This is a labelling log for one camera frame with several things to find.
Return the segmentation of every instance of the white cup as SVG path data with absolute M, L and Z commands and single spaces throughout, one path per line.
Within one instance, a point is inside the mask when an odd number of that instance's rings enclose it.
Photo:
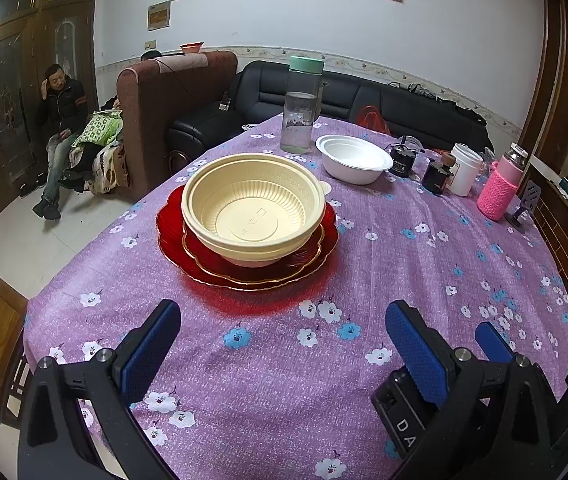
M 456 163 L 451 168 L 454 176 L 448 189 L 457 196 L 467 196 L 484 160 L 465 144 L 456 144 L 450 153 Z

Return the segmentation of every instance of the black jacket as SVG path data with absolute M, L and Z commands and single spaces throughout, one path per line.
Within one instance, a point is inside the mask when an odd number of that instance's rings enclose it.
M 64 88 L 56 92 L 48 89 L 48 96 L 39 103 L 36 122 L 44 126 L 49 119 L 52 132 L 48 138 L 69 129 L 74 134 L 82 132 L 88 118 L 88 103 L 83 84 L 66 76 Z

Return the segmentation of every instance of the pink bottle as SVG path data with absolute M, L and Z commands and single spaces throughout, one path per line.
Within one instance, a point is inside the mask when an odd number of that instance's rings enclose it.
M 528 153 L 513 142 L 499 163 L 493 162 L 491 176 L 477 200 L 484 216 L 493 221 L 502 218 L 518 190 L 527 157 Z

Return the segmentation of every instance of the white bowl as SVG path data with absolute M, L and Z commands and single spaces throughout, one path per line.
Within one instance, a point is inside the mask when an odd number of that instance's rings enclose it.
M 382 148 L 358 137 L 324 135 L 315 141 L 321 163 L 329 174 L 350 184 L 372 184 L 393 159 Z
M 184 221 L 211 251 L 236 265 L 262 267 L 303 246 L 325 206 L 320 182 L 276 155 L 239 153 L 206 164 L 181 199 Z

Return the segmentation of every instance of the blue gripper pad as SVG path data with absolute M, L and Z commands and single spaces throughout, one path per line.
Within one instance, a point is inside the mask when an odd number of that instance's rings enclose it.
M 180 328 L 177 303 L 161 300 L 144 324 L 117 346 L 112 376 L 126 405 L 144 399 Z
M 450 346 L 439 332 L 426 326 L 416 308 L 403 300 L 388 305 L 385 322 L 421 396 L 441 408 L 456 376 Z
M 510 363 L 513 359 L 513 351 L 506 344 L 499 332 L 489 322 L 484 321 L 475 329 L 475 340 L 482 348 L 488 361 L 494 363 Z

